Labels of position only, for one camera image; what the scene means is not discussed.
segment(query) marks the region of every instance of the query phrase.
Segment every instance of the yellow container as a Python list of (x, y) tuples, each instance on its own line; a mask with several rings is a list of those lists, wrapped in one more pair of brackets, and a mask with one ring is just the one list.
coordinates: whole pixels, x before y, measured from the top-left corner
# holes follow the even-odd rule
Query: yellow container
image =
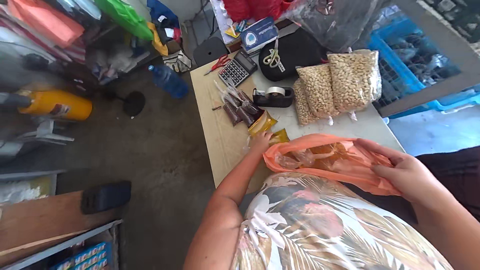
[(20, 113), (83, 121), (92, 112), (92, 102), (74, 94), (57, 89), (29, 92), (27, 96), (32, 99), (32, 104), (27, 108), (19, 108)]

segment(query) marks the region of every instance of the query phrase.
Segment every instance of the orange plastic bag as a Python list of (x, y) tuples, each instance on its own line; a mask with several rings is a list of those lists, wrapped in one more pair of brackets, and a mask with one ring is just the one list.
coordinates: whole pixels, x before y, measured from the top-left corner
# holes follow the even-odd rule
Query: orange plastic bag
[(8, 9), (61, 48), (70, 46), (85, 30), (42, 0), (8, 0)]
[(354, 141), (310, 134), (271, 146), (264, 153), (264, 160), (274, 172), (303, 172), (354, 184), (375, 195), (401, 195), (388, 180), (370, 169), (372, 165), (393, 167), (390, 160), (354, 145)]

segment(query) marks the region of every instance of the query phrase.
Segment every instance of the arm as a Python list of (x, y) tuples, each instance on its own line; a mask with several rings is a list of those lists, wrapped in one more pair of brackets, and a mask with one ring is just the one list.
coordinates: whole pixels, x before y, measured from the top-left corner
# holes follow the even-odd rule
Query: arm
[(415, 157), (379, 144), (358, 139), (359, 145), (390, 159), (395, 168), (374, 166), (373, 171), (389, 180), (412, 203), (422, 235), (457, 270), (480, 265), (480, 223)]
[(250, 152), (225, 176), (213, 193), (190, 244), (184, 270), (230, 268), (243, 222), (238, 205), (262, 160), (262, 154), (268, 149), (271, 136), (271, 133), (262, 132), (255, 137)]

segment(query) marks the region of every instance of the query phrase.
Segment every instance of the green bag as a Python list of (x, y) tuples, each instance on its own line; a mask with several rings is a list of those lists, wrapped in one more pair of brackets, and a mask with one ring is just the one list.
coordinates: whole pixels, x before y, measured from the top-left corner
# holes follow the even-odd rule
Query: green bag
[(95, 4), (132, 35), (153, 40), (153, 34), (148, 29), (145, 19), (140, 17), (129, 4), (121, 0), (95, 0)]

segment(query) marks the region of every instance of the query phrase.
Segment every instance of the tape dispenser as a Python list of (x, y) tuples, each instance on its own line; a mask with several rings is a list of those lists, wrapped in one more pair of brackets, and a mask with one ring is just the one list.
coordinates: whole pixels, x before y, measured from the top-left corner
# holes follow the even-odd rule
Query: tape dispenser
[(290, 107), (295, 94), (291, 87), (270, 87), (266, 91), (253, 89), (253, 102), (260, 107)]

